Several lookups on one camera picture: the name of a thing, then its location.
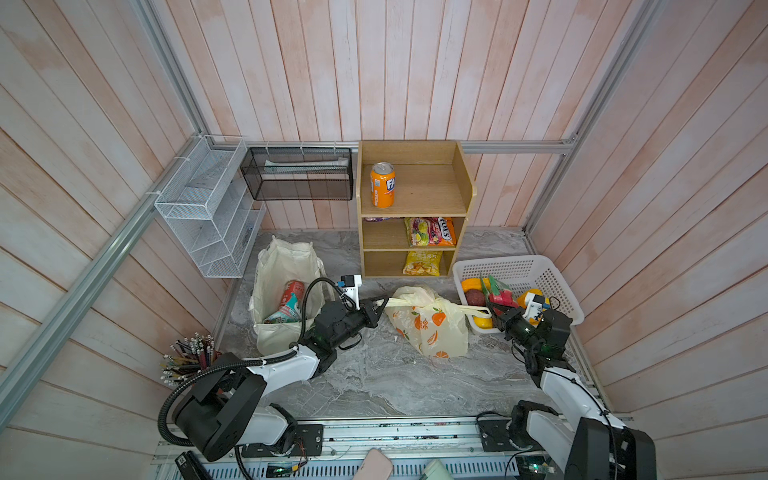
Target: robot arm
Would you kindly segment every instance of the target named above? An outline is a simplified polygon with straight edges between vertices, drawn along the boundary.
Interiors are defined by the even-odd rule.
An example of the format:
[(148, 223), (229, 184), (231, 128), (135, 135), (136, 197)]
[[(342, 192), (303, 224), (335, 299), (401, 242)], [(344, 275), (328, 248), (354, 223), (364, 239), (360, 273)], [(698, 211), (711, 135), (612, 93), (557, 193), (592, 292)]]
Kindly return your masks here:
[(512, 348), (523, 354), (528, 374), (570, 426), (553, 409), (521, 401), (509, 422), (512, 443), (520, 449), (546, 450), (566, 479), (655, 480), (656, 452), (650, 437), (610, 414), (564, 360), (571, 319), (556, 310), (543, 310), (539, 324), (533, 326), (522, 308), (492, 306), (506, 309), (496, 315), (496, 322), (513, 341)]
[[(306, 295), (320, 280), (334, 286), (339, 300), (326, 303), (320, 309), (313, 328), (306, 334), (302, 328), (303, 335), (290, 350), (245, 360), (225, 353), (210, 369), (171, 393), (157, 419), (165, 440), (195, 446), (210, 462), (241, 443), (261, 443), (276, 453), (284, 453), (293, 445), (295, 421), (277, 404), (257, 407), (261, 397), (325, 372), (336, 360), (337, 349), (357, 345), (343, 346), (347, 340), (358, 336), (363, 328), (378, 326), (388, 298), (360, 300), (360, 275), (343, 276), (338, 284), (321, 277), (310, 284)], [(190, 386), (191, 390), (172, 416), (187, 436), (182, 439), (170, 433), (166, 418), (174, 400)]]

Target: wooden shelf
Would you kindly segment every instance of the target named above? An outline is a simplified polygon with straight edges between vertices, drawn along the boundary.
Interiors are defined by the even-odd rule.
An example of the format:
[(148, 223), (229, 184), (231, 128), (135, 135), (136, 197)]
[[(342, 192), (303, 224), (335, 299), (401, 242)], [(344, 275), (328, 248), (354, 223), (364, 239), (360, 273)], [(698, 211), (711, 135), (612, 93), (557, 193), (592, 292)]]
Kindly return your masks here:
[[(363, 168), (361, 184), (370, 185), (373, 165)], [(464, 217), (467, 206), (452, 165), (395, 165), (395, 203), (378, 208), (370, 188), (361, 194), (363, 217)]]
[[(434, 278), (433, 275), (405, 275), (402, 268), (406, 265), (407, 251), (363, 252), (366, 276), (387, 276), (397, 278)], [(447, 276), (453, 265), (453, 251), (444, 251), (440, 260), (440, 276)]]
[[(464, 227), (464, 217), (453, 217), (453, 229), (458, 237)], [(409, 242), (402, 218), (381, 222), (362, 222), (362, 249), (366, 252), (392, 250), (456, 250), (456, 247), (413, 247)]]
[[(395, 203), (374, 207), (370, 176), (373, 165), (395, 167)], [(411, 277), (402, 272), (412, 250), (441, 250), (440, 275), (451, 273), (462, 245), (466, 221), (475, 202), (475, 185), (457, 141), (361, 141), (357, 155), (357, 227), (363, 276)], [(366, 222), (366, 217), (388, 217)], [(403, 217), (451, 217), (455, 247), (411, 247)]]

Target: snack bag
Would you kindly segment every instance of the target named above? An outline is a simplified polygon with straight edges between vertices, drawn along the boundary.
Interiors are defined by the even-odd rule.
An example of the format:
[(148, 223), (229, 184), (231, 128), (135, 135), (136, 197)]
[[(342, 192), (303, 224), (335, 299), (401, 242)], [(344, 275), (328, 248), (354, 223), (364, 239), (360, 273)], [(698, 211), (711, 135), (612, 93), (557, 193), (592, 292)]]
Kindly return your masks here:
[(491, 316), (486, 308), (456, 305), (427, 286), (401, 286), (384, 312), (397, 333), (419, 353), (440, 359), (466, 355), (466, 316)]
[(424, 250), (408, 252), (406, 266), (402, 272), (405, 275), (440, 276), (440, 259), (442, 259), (442, 252)]
[(406, 231), (413, 247), (455, 247), (456, 233), (450, 217), (407, 217)]
[(287, 302), (281, 305), (275, 313), (264, 319), (264, 323), (293, 323), (300, 321), (299, 299), (296, 298), (295, 293), (291, 293)]

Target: pink phone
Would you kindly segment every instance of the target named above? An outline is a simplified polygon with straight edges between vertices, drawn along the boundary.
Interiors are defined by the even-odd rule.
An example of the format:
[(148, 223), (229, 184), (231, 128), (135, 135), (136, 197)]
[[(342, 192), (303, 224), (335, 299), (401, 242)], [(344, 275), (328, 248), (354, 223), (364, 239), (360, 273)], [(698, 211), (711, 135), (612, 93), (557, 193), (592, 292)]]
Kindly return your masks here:
[(353, 480), (386, 480), (393, 471), (392, 461), (379, 450), (371, 449)]

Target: orange soda can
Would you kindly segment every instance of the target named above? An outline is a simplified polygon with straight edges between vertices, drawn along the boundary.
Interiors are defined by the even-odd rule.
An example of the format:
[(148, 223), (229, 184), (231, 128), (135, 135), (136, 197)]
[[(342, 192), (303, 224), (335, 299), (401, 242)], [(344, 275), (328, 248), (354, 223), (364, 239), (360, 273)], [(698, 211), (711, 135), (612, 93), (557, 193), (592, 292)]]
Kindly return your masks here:
[(371, 201), (378, 208), (391, 207), (395, 203), (395, 168), (381, 162), (371, 170)]

